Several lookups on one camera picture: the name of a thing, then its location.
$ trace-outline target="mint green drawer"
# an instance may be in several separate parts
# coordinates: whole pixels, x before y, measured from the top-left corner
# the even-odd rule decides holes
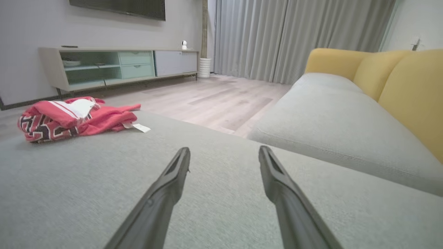
[[[155,76],[154,66],[152,64],[121,66],[121,76],[123,79]]]
[[[152,64],[152,51],[129,51],[118,52],[122,65],[130,64]]]

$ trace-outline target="clothing tag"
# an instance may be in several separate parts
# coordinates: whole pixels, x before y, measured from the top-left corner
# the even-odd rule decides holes
[[[126,129],[136,128],[137,130],[143,131],[144,133],[147,133],[148,131],[151,130],[150,128],[143,126],[141,124],[122,123],[122,125]]]
[[[132,124],[132,126],[140,131],[143,131],[144,133],[147,133],[148,131],[151,130],[150,128],[143,126],[141,124]]]

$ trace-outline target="yellow sofa backrest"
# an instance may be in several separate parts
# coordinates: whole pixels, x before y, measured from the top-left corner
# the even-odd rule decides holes
[[[309,55],[305,73],[335,74],[352,81],[361,61],[371,54],[332,48],[316,48]]]
[[[411,52],[400,60],[378,103],[443,162],[443,49]]]
[[[369,97],[378,101],[386,80],[397,63],[411,51],[373,53],[365,57],[355,73],[353,82]]]

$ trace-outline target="red garment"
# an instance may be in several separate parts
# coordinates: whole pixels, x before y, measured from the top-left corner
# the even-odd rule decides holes
[[[92,102],[87,116],[73,105],[74,101],[86,99]],[[78,97],[62,101],[40,101],[28,108],[17,122],[29,142],[47,142],[72,136],[89,136],[107,130],[125,129],[123,123],[132,123],[137,117],[131,112],[141,105],[112,107],[100,106],[105,101],[93,97]]]

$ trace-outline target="wall-mounted tv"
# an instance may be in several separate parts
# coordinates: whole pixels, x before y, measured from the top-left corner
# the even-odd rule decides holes
[[[73,6],[166,21],[165,0],[69,0]]]

